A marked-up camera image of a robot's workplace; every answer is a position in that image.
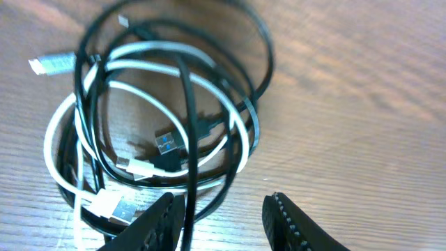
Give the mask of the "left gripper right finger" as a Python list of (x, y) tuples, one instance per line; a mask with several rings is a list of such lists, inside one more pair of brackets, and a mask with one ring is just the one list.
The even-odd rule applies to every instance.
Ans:
[(274, 251), (348, 250), (282, 192), (264, 197), (262, 223)]

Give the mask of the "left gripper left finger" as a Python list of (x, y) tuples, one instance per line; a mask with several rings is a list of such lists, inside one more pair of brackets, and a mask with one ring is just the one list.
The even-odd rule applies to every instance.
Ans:
[(185, 217), (185, 197), (168, 192), (98, 251), (175, 250)]

